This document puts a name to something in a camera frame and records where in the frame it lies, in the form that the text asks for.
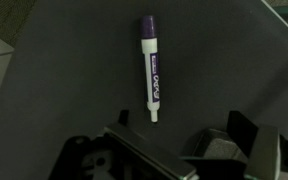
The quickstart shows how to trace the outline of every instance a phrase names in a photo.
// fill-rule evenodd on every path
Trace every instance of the gray background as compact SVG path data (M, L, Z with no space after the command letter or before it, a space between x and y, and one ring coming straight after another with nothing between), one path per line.
M47 179L66 139L130 128L187 155L228 112L288 138L288 28L260 1L41 0L0 92L0 179ZM160 122L144 100L139 18L157 17Z

